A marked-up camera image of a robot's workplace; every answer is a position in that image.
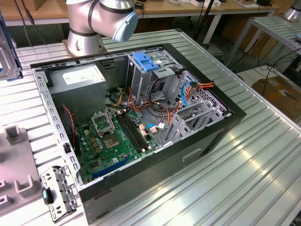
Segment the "blue drive bay latch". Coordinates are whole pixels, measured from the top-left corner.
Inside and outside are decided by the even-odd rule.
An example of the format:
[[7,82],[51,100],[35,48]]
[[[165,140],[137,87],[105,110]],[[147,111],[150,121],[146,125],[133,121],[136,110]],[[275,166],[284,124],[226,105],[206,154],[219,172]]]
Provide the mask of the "blue drive bay latch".
[[134,53],[133,57],[145,72],[159,69],[159,66],[155,64],[145,53]]

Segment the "motherboard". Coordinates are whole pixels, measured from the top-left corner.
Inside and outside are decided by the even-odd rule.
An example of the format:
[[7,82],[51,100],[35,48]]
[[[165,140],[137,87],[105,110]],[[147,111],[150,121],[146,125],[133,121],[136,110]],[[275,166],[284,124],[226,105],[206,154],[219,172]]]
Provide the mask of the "motherboard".
[[89,122],[78,125],[77,158],[83,183],[158,149],[152,134],[141,131],[144,126],[134,111],[112,116],[108,112],[98,113]]

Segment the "metal workbench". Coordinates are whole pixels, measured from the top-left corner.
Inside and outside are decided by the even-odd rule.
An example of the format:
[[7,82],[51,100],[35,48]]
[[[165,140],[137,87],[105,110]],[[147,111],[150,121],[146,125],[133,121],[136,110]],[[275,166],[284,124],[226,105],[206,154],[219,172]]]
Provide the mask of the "metal workbench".
[[[238,40],[236,41],[234,47],[232,48],[228,57],[228,61],[226,63],[227,66],[230,65],[238,48],[240,47],[241,43],[243,42],[252,26],[258,28],[255,37],[258,38],[261,32],[264,32],[282,43],[282,47],[279,48],[277,53],[275,53],[276,57],[273,59],[271,64],[273,64],[281,55],[283,55],[281,53],[284,50],[285,46],[292,50],[297,50],[296,53],[301,54],[301,42],[295,38],[297,34],[301,33],[301,21],[293,23],[283,19],[280,16],[254,17],[250,18],[245,28],[241,32]],[[252,46],[255,41],[256,39],[252,39],[249,46]]]
[[[209,155],[92,225],[289,225],[301,210],[300,129],[188,36],[176,30],[104,39],[108,51],[172,43],[247,116]],[[63,165],[29,64],[68,58],[63,44],[17,50],[24,78],[0,82],[0,126],[28,131],[41,174]],[[40,198],[0,218],[0,225],[52,225]],[[82,206],[58,225],[87,225]]]

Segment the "ram slot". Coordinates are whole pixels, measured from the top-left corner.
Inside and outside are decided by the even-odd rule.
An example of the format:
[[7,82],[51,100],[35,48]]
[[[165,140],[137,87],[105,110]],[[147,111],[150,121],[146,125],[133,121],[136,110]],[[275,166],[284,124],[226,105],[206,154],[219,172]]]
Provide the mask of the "ram slot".
[[124,130],[124,132],[127,135],[127,138],[131,141],[131,143],[133,144],[134,148],[136,151],[140,151],[140,145],[137,142],[137,140],[135,139],[135,137],[133,136],[133,134],[130,132],[130,128],[128,127],[128,125],[126,124],[124,118],[122,116],[117,116],[117,121],[119,122],[119,124],[121,125],[122,129]]
[[135,138],[138,140],[140,146],[146,150],[148,145],[144,141],[142,135],[137,131],[133,122],[130,120],[130,118],[127,115],[124,116],[124,119],[125,119],[126,123],[131,127],[131,131],[133,132]]

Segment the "table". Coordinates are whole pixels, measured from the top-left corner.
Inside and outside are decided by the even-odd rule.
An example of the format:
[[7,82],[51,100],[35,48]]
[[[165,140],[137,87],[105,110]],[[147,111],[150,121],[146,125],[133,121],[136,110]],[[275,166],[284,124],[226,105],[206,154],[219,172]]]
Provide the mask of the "table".
[[[1,6],[1,9],[8,26],[22,25],[20,16],[14,7]],[[210,42],[222,15],[261,12],[268,13],[267,16],[271,16],[276,9],[278,9],[276,5],[272,5],[271,7],[260,6],[259,8],[244,8],[232,0],[222,3],[220,7],[211,8],[209,15],[214,15],[214,19],[204,39],[204,44]],[[136,12],[140,15],[142,14],[141,10],[136,10]],[[199,16],[201,7],[194,6],[190,3],[176,6],[168,0],[164,0],[163,2],[150,1],[145,3],[144,12],[144,18]],[[32,11],[31,14],[36,24],[61,24],[69,22],[67,6],[64,0],[46,0],[37,11]]]
[[226,63],[227,66],[230,65],[233,57],[235,56],[239,46],[247,35],[248,31],[252,26],[258,28],[258,33],[264,32],[269,36],[273,37],[280,43],[282,43],[282,47],[279,48],[277,53],[275,53],[275,57],[272,60],[271,64],[274,64],[276,60],[282,56],[282,52],[287,46],[292,50],[298,50],[296,53],[301,54],[301,42],[295,38],[297,34],[301,33],[301,21],[296,23],[289,22],[283,19],[280,16],[271,16],[271,17],[254,17],[251,18],[246,24],[245,28],[241,32],[237,42],[233,46],[230,55],[228,57],[228,61]]
[[[93,226],[289,225],[301,209],[301,130],[295,123],[183,32],[148,32],[125,43],[103,42],[108,51],[171,43],[247,116],[209,155]],[[0,82],[0,126],[15,123],[27,129],[41,174],[64,163],[29,64],[69,56],[62,43],[20,48],[17,54],[24,78]],[[52,225],[42,198],[0,218],[0,225],[23,224]],[[82,206],[57,225],[86,226]]]

